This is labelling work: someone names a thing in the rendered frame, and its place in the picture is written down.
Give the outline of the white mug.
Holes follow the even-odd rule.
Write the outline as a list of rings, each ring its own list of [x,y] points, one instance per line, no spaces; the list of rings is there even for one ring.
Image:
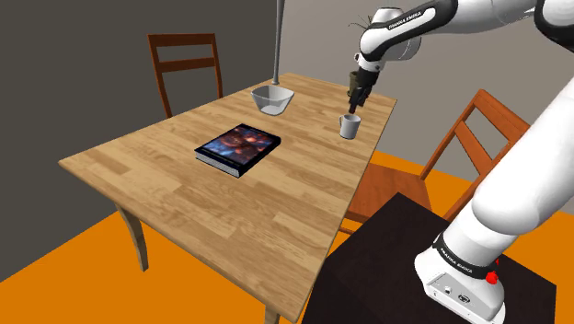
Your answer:
[[[352,140],[356,137],[361,124],[361,117],[355,114],[344,114],[339,117],[339,135]]]

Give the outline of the white bowl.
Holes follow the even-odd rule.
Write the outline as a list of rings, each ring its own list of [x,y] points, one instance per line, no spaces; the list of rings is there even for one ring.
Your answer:
[[[284,113],[294,97],[294,92],[284,87],[265,85],[253,89],[251,96],[260,112],[278,116]]]

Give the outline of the grey slender pole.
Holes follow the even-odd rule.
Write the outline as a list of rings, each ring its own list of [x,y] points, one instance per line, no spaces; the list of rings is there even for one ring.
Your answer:
[[[280,70],[280,56],[281,56],[281,35],[282,35],[285,1],[286,0],[276,0],[276,35],[275,35],[274,65],[273,65],[273,78],[272,78],[272,84],[275,86],[277,86],[280,83],[279,70]]]

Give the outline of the orange brown wooden chair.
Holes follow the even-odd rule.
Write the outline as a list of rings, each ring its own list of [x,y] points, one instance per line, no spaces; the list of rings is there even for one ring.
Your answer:
[[[466,124],[468,117],[474,111],[480,112],[507,140],[507,144],[494,157],[488,154]],[[412,174],[373,163],[368,164],[344,218],[364,224],[380,207],[398,193],[430,209],[431,200],[426,178],[430,175],[447,145],[456,139],[465,150],[478,176],[443,216],[444,219],[452,221],[473,197],[476,188],[486,175],[529,128],[530,125],[516,113],[504,106],[486,90],[480,89],[444,136],[420,173]]]

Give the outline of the dark book with colourful cover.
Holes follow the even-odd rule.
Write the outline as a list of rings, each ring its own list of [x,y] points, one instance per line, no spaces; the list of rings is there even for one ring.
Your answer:
[[[279,136],[241,123],[194,152],[201,162],[241,178],[280,144]]]

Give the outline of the light wooden table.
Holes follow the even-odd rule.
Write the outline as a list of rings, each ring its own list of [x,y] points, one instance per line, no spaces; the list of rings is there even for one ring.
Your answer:
[[[287,73],[284,113],[260,112],[249,89],[64,158],[139,233],[150,226],[265,306],[264,324],[296,322],[395,106],[373,93],[356,137],[339,134],[344,86]],[[235,178],[195,157],[244,123],[280,145]]]

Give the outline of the dark brown wooden chair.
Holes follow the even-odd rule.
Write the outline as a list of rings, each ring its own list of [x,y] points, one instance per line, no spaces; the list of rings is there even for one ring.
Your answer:
[[[222,98],[224,96],[221,66],[216,44],[216,37],[214,33],[147,34],[146,38],[152,57],[158,92],[162,100],[167,119],[171,118],[173,113],[169,104],[163,74],[211,67],[215,73],[217,96],[218,98]],[[161,61],[159,58],[159,48],[200,45],[209,45],[211,47],[211,55],[209,57],[172,61]]]

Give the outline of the dark robot stand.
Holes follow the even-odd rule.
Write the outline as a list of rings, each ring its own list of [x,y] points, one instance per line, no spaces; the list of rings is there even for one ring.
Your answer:
[[[447,225],[396,194],[327,257],[302,324],[470,324],[427,297],[415,272]]]

